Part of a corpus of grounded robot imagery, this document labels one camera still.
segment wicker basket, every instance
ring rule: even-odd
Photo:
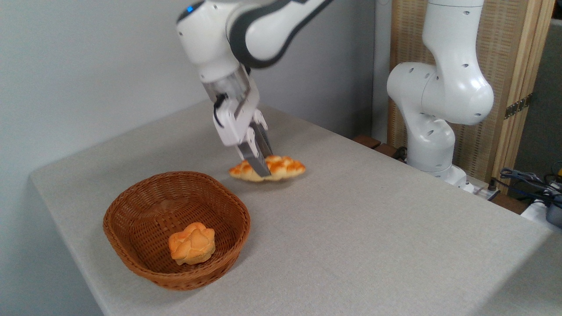
[[[168,239],[193,222],[215,230],[215,253],[204,263],[178,265]],[[216,281],[232,267],[250,232],[250,215],[217,180],[174,171],[121,193],[103,218],[103,231],[131,271],[161,287],[186,291]]]

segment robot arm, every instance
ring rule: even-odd
[[[268,67],[295,34],[332,0],[277,0],[267,5],[201,1],[179,16],[176,28],[209,98],[225,146],[236,146],[262,177],[270,175],[265,119],[249,67]]]
[[[476,36],[484,0],[429,0],[423,42],[436,66],[397,65],[387,82],[406,123],[407,163],[465,188],[464,171],[452,165],[455,135],[445,122],[478,124],[493,105],[492,87],[476,58]]]

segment bread roll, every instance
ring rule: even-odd
[[[178,265],[207,261],[215,252],[215,230],[195,222],[168,239],[172,259]]]
[[[261,182],[263,180],[279,181],[282,179],[294,178],[306,171],[306,167],[298,160],[293,160],[288,156],[268,156],[265,159],[268,165],[270,176],[259,176],[247,160],[229,170],[233,178],[246,181]]]

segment gray wall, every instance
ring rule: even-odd
[[[189,3],[0,2],[0,314],[101,313],[29,174],[207,98],[174,29]],[[335,0],[255,71],[263,102],[369,133],[373,10]]]

